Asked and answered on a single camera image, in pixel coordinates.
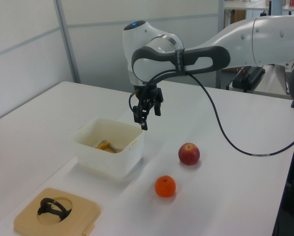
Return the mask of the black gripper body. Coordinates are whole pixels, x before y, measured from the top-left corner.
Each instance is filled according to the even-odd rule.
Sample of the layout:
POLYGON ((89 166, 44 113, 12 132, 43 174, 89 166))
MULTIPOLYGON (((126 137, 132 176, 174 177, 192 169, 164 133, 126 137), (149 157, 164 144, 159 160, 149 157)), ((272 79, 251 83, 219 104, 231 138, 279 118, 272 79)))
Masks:
POLYGON ((163 102, 162 90, 156 85, 135 86, 135 91, 136 98, 141 102, 144 100, 156 100, 160 103, 163 102))

